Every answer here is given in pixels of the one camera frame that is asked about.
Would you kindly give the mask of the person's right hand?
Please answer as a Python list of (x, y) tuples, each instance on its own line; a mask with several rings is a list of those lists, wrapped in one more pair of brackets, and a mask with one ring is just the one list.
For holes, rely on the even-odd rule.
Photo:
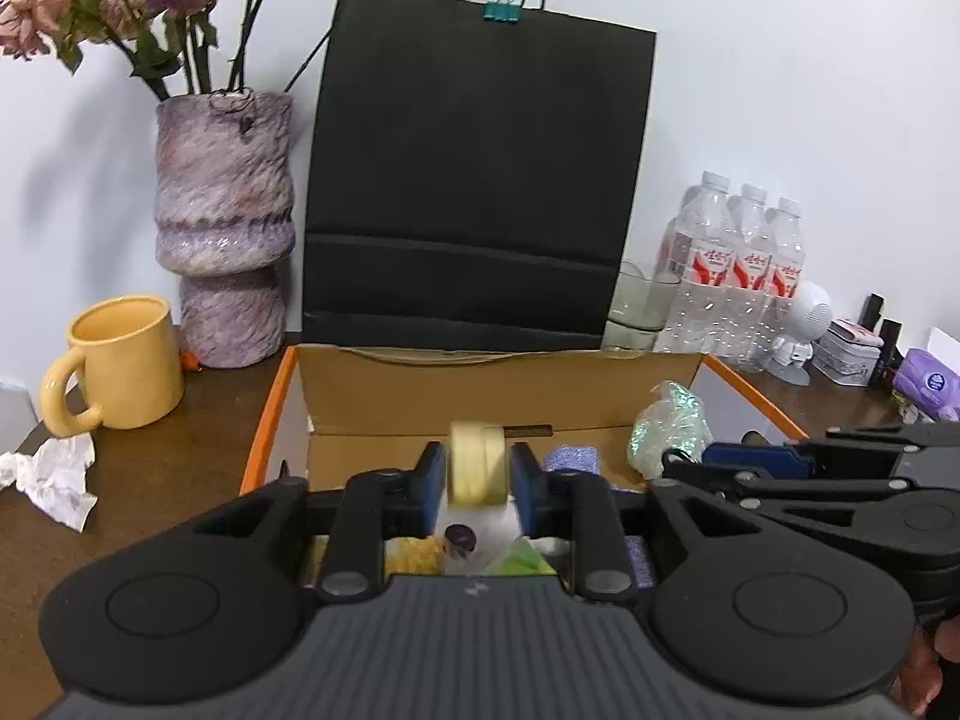
[(944, 675), (940, 660), (958, 661), (957, 617), (940, 621), (934, 631), (923, 626), (914, 629), (907, 658), (893, 688), (895, 702), (913, 717), (923, 717), (942, 691)]

